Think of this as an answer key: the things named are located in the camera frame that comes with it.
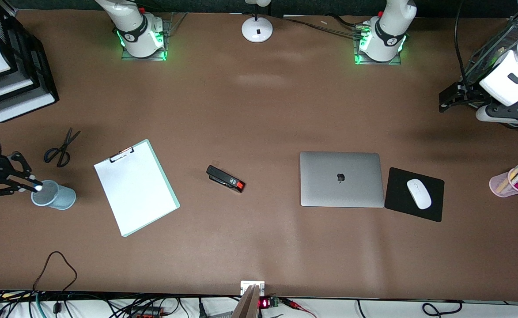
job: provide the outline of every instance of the white lamp base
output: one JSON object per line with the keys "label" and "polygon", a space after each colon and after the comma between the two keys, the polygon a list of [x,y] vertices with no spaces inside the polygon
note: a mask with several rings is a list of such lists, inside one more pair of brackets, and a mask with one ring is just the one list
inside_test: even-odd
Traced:
{"label": "white lamp base", "polygon": [[243,37],[250,42],[260,43],[267,41],[272,35],[272,24],[265,18],[249,18],[241,26]]}

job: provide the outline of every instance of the green led light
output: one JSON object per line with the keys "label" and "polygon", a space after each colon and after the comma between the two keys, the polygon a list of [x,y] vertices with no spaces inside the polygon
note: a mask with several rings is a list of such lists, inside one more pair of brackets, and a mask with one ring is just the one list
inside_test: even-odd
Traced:
{"label": "green led light", "polygon": [[163,35],[160,33],[155,33],[153,31],[150,32],[151,38],[153,39],[153,42],[155,45],[160,48],[163,45]]}
{"label": "green led light", "polygon": [[406,36],[404,36],[404,38],[402,38],[402,41],[400,41],[400,46],[398,47],[398,52],[399,53],[402,50],[402,45],[404,45],[404,41],[406,41]]}
{"label": "green led light", "polygon": [[363,50],[363,51],[366,50],[371,39],[372,39],[371,32],[369,32],[366,36],[363,36],[363,38],[361,38],[360,43],[359,43],[359,49]]}
{"label": "green led light", "polygon": [[119,31],[116,31],[117,32],[117,36],[119,38],[119,41],[121,42],[121,46],[123,46],[125,48],[125,43],[123,42],[123,38],[121,37],[121,34],[119,34]]}

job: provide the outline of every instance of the white floor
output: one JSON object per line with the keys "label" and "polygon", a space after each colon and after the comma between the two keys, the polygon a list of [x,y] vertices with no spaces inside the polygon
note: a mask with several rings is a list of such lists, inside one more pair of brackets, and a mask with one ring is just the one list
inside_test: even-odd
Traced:
{"label": "white floor", "polygon": [[[318,318],[362,318],[355,300],[350,299],[303,299],[295,298],[295,302],[312,311]],[[133,300],[113,301],[120,306],[127,305]],[[208,316],[232,311],[237,302],[231,298],[203,298],[202,302]],[[361,300],[363,312],[367,318],[426,318],[422,312],[424,302],[400,302],[388,300]],[[54,302],[41,302],[41,307],[47,318],[54,318]],[[73,300],[67,302],[73,318],[108,318],[112,312],[109,306],[101,300]],[[170,318],[198,318],[198,299],[183,298],[182,304],[188,312],[188,317],[182,308],[170,314]],[[458,305],[453,303],[433,303],[440,311],[455,310]],[[167,299],[163,302],[165,312],[170,312],[176,307],[176,300]],[[31,304],[31,312],[34,318],[41,318],[35,303]],[[282,318],[313,318],[306,312],[290,309],[285,305],[269,308],[262,311],[264,318],[272,318],[283,314]],[[29,318],[27,303],[19,304],[10,315],[10,318]],[[63,311],[58,318],[71,318],[63,306]],[[443,316],[443,318],[518,318],[518,305],[516,304],[474,304],[465,303],[463,309],[457,314]]]}

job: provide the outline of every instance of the plastic cup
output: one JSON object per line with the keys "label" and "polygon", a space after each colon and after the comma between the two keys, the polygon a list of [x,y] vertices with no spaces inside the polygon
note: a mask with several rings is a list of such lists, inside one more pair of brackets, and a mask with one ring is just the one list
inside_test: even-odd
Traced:
{"label": "plastic cup", "polygon": [[31,193],[31,201],[39,207],[66,210],[75,203],[76,193],[73,189],[63,187],[53,180],[45,180],[41,191]]}

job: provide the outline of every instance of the pink pen holder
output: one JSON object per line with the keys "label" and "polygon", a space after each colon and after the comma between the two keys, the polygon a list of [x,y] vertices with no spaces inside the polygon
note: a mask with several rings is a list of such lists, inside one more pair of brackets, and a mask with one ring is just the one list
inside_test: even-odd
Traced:
{"label": "pink pen holder", "polygon": [[512,171],[513,169],[507,173],[499,174],[491,178],[489,187],[491,187],[492,193],[498,197],[510,197],[511,195],[518,194],[518,188],[512,185],[510,181]]}

